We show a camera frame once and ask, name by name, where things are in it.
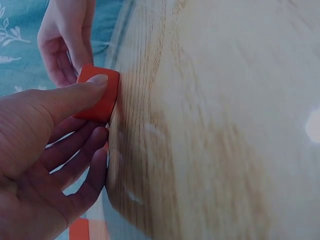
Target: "teal bedsheet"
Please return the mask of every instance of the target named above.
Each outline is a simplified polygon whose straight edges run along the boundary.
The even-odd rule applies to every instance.
[[[48,0],[0,0],[0,96],[26,89],[52,89],[37,46]],[[92,29],[94,64],[105,66],[106,53],[123,0],[97,0]],[[77,191],[86,173],[66,189]],[[58,240],[68,240],[66,230]]]

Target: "finger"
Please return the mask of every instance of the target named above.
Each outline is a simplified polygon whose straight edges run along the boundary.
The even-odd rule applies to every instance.
[[[107,139],[108,132],[106,128],[96,128],[80,152],[60,170],[51,174],[59,182],[59,187],[62,190],[74,183],[83,174],[90,165],[95,151],[102,148]]]
[[[67,162],[85,144],[95,128],[95,122],[88,122],[78,131],[47,148],[41,155],[40,162],[49,172],[53,171]]]
[[[79,73],[85,64],[92,64],[92,58],[82,41],[82,33],[78,30],[63,31],[62,37],[70,53],[72,65]]]
[[[41,37],[38,37],[38,48],[40,50],[45,69],[54,84],[57,87],[65,87],[70,85],[71,82],[68,81],[66,75],[60,68],[60,64],[56,54],[59,50],[61,51],[60,41],[58,39],[43,41]]]
[[[52,144],[65,135],[72,133],[80,129],[87,123],[86,120],[75,118],[73,116],[68,117],[66,120],[60,122],[52,131],[48,144]]]
[[[94,53],[91,45],[91,27],[86,27],[82,30],[82,40],[86,51],[88,52],[91,62],[94,62]]]
[[[79,190],[68,196],[74,206],[74,216],[77,218],[84,214],[98,199],[101,190],[104,187],[107,171],[107,150],[101,148],[97,150],[92,158],[88,175]]]
[[[96,104],[105,93],[107,80],[105,75],[96,75],[85,83],[52,90],[27,90],[16,96],[41,113],[53,130],[66,118]]]
[[[72,66],[72,63],[69,60],[67,51],[58,52],[57,59],[59,62],[60,69],[65,75],[68,83],[75,84],[77,82],[77,76],[75,74],[75,70],[74,70],[74,67]]]
[[[87,3],[86,9],[85,9],[85,16],[82,24],[82,32],[81,32],[83,44],[89,56],[91,57],[92,62],[94,62],[94,55],[93,55],[93,49],[91,45],[91,32],[92,32],[92,24],[94,21],[95,9],[96,9],[96,0],[91,0],[89,4]]]
[[[42,52],[41,55],[45,69],[53,83],[59,88],[70,85],[71,83],[68,81],[67,77],[60,69],[56,54]]]

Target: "fingernail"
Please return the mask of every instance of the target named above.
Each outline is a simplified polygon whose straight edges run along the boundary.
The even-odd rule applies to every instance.
[[[99,75],[96,75],[96,76],[93,76],[92,78],[90,78],[88,80],[88,82],[94,83],[95,85],[97,85],[99,87],[104,87],[108,82],[108,76],[103,75],[103,74],[99,74]]]

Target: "white leaf pattern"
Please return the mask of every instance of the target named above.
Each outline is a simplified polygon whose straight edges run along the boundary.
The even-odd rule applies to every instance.
[[[4,6],[3,8],[1,8],[1,4],[0,4],[0,18],[4,15],[5,9],[6,7]],[[21,38],[20,27],[15,26],[14,28],[10,28],[10,31],[7,30],[7,27],[9,26],[8,18],[4,19],[2,25],[0,23],[0,43],[2,41],[4,42],[0,46],[5,47],[13,41],[19,41],[19,42],[28,43],[28,44],[31,42],[29,40],[25,40]]]
[[[18,33],[18,36],[20,36],[20,27],[15,26],[15,30],[16,30],[16,32]]]
[[[12,61],[20,60],[22,57],[0,56],[0,64],[11,63]]]
[[[8,18],[6,18],[6,19],[3,21],[3,26],[4,26],[5,29],[9,26],[9,19],[8,19]]]
[[[14,90],[15,90],[15,93],[20,93],[20,92],[22,92],[22,87],[21,86],[14,86]]]
[[[13,41],[13,39],[8,39],[6,41],[4,41],[4,43],[2,44],[2,46],[7,46],[9,43],[11,43]]]
[[[38,86],[37,89],[39,90],[47,90],[47,88],[45,86]],[[14,91],[15,93],[20,93],[23,91],[22,87],[21,86],[14,86]]]
[[[5,6],[1,8],[1,5],[0,5],[0,18],[2,18],[2,16],[5,14],[5,9],[6,9]]]
[[[15,37],[19,38],[19,35],[18,35],[18,33],[17,33],[17,31],[16,31],[15,29],[10,28],[10,31],[12,32],[12,34],[13,34]]]

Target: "wooden board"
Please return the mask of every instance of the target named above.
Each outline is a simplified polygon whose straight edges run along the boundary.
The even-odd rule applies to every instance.
[[[112,206],[156,240],[319,239],[320,1],[129,5]]]

